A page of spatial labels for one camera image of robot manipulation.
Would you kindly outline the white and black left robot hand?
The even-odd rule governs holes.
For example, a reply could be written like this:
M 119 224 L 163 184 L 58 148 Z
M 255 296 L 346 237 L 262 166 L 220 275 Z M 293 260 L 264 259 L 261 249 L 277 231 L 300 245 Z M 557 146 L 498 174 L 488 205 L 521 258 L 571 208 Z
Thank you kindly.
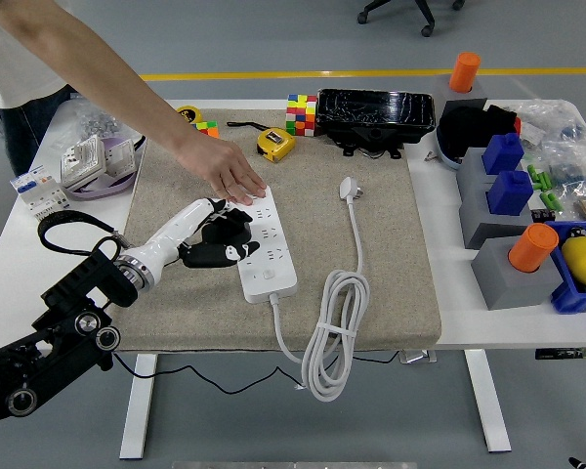
M 178 260 L 191 269 L 231 267 L 251 256 L 252 218 L 225 200 L 199 199 L 162 226 L 146 244 L 124 251 L 115 265 L 139 290 L 155 287 L 165 266 Z

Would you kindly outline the person's hand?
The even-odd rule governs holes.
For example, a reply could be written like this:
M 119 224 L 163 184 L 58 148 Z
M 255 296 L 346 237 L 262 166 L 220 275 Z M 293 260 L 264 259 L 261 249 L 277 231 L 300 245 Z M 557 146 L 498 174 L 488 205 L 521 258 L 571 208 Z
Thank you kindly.
M 195 131 L 181 139 L 173 154 L 185 169 L 207 182 L 218 198 L 251 205 L 251 196 L 266 195 L 266 183 L 234 143 Z

